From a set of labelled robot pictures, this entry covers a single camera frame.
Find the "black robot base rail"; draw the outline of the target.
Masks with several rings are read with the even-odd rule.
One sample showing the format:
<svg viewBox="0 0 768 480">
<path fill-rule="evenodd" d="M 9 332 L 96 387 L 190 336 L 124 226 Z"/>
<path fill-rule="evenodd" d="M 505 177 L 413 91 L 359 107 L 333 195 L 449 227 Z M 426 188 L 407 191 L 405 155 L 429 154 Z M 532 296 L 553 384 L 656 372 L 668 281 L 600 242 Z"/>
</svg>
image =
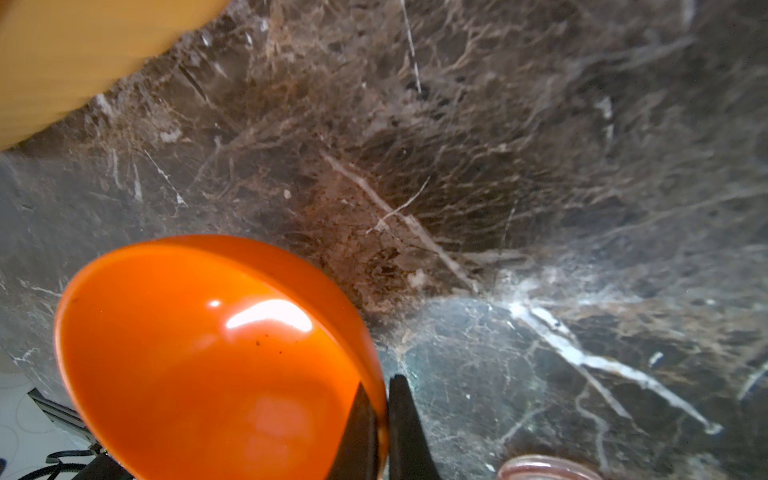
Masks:
<svg viewBox="0 0 768 480">
<path fill-rule="evenodd" d="M 38 449 L 32 466 L 19 479 L 132 479 L 91 434 L 74 409 L 46 398 L 38 389 L 26 393 L 16 421 Z"/>
</svg>

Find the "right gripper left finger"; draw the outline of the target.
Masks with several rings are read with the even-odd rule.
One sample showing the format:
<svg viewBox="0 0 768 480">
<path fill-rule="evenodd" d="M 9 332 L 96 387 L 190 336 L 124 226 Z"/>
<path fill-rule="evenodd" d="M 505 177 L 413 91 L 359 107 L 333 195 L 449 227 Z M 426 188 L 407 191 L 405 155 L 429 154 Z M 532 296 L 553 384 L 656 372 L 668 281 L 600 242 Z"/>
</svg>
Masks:
<svg viewBox="0 0 768 480">
<path fill-rule="evenodd" d="M 359 383 L 327 480 L 375 480 L 379 476 L 376 412 Z"/>
</svg>

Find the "orange plastic bowl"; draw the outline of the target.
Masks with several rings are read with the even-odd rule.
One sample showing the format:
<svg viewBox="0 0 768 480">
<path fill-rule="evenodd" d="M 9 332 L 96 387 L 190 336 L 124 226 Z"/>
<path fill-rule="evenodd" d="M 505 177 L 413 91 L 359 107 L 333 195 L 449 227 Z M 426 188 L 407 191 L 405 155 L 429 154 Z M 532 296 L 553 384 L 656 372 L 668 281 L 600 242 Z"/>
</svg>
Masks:
<svg viewBox="0 0 768 480">
<path fill-rule="evenodd" d="M 184 235 L 81 269 L 55 352 L 96 439 L 138 479 L 326 479 L 361 383 L 388 449 L 381 365 L 321 270 L 241 237 Z"/>
</svg>

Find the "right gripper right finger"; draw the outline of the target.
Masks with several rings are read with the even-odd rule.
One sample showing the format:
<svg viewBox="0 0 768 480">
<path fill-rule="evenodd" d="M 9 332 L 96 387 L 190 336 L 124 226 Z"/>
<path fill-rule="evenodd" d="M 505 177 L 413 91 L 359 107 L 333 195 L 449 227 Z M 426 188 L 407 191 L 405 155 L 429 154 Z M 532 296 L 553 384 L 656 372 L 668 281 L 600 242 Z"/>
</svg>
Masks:
<svg viewBox="0 0 768 480">
<path fill-rule="evenodd" d="M 397 374 L 389 382 L 389 478 L 440 480 L 424 434 L 407 378 Z"/>
</svg>

